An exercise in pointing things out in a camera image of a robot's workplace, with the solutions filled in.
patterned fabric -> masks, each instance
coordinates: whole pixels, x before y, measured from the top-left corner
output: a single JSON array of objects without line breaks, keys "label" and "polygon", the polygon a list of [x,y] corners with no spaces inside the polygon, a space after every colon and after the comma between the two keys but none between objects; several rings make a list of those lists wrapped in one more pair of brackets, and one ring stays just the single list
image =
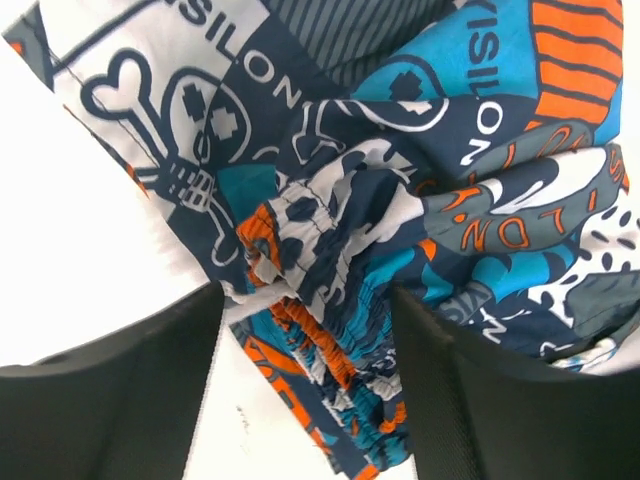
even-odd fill
[{"label": "patterned fabric", "polygon": [[409,455],[390,282],[559,368],[640,321],[619,1],[41,0],[5,38],[349,478]]}]

printed pattern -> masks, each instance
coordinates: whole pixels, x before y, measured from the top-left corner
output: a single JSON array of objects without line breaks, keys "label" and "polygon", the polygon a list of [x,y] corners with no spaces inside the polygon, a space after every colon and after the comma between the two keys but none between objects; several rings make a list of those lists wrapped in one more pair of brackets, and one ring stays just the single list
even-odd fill
[{"label": "printed pattern", "polygon": [[640,323],[638,208],[608,143],[619,1],[113,1],[93,32],[56,15],[95,21],[86,3],[42,0],[6,38],[228,311],[292,292],[233,331],[336,472],[409,455],[392,280],[559,368]]}]

white background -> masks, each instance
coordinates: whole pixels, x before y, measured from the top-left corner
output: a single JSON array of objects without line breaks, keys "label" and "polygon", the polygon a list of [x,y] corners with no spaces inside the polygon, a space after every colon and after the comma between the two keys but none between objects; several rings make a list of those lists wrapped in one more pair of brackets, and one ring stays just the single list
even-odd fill
[{"label": "white background", "polygon": [[[0,31],[29,3],[4,0]],[[633,185],[640,182],[640,3],[627,0],[625,17],[620,142]],[[133,182],[4,42],[0,81],[0,365],[108,334],[206,281]],[[640,356],[640,335],[634,340],[612,366]],[[208,390],[188,480],[332,478],[228,331]],[[412,477],[406,462],[382,479]]]}]

crumpled cloth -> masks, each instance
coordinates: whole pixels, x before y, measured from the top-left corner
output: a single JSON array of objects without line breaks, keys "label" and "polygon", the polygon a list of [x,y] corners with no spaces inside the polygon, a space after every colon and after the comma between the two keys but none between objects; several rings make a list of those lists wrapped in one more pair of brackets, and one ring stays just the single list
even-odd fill
[{"label": "crumpled cloth", "polygon": [[408,451],[392,282],[562,368],[637,328],[622,30],[615,0],[470,1],[291,123],[277,196],[237,230],[248,275],[378,468]]}]

gray striped fabric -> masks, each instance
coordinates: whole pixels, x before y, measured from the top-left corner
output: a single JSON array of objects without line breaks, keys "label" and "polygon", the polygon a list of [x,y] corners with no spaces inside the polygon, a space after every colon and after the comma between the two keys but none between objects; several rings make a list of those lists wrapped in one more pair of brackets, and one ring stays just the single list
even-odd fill
[{"label": "gray striped fabric", "polygon": [[264,0],[318,66],[348,87],[439,18],[451,0]]}]

